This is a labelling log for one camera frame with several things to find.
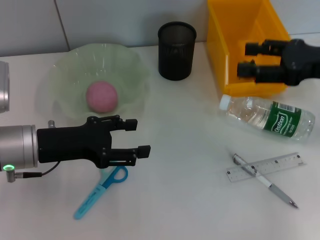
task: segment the plastic water bottle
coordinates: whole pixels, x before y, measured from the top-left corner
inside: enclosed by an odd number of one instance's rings
[[[307,139],[316,117],[309,111],[260,97],[223,95],[220,109],[226,115],[255,128],[294,140]]]

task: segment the black mesh pen holder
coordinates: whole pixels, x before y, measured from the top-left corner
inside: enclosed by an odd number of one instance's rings
[[[196,37],[196,30],[185,22],[173,21],[160,27],[158,70],[162,77],[179,81],[190,75]]]

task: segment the ruler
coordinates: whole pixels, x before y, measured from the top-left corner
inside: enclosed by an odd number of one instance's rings
[[[262,161],[255,161],[244,165],[229,167],[226,169],[226,175],[231,182],[236,182],[302,166],[305,164],[306,163],[303,161],[300,154],[298,152],[294,152]]]

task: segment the pink ball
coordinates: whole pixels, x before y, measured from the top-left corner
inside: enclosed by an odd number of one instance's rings
[[[86,91],[86,102],[96,113],[109,113],[118,104],[118,94],[110,83],[96,81]]]

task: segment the white bottle cap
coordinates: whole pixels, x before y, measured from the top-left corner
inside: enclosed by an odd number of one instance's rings
[[[221,101],[220,101],[220,106],[219,108],[223,111],[227,111],[228,110],[228,106],[231,100],[231,96],[223,94]]]

